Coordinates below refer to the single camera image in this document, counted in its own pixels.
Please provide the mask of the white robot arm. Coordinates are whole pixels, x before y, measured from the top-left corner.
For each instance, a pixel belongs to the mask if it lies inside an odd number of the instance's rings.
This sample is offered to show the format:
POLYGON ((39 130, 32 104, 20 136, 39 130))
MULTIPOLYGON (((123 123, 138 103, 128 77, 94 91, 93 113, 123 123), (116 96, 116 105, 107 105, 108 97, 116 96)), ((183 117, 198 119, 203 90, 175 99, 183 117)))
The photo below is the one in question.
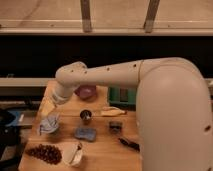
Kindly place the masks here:
POLYGON ((42 111, 66 103, 81 85, 135 88, 142 171, 213 171, 213 112, 199 69, 184 58, 59 68, 42 111))

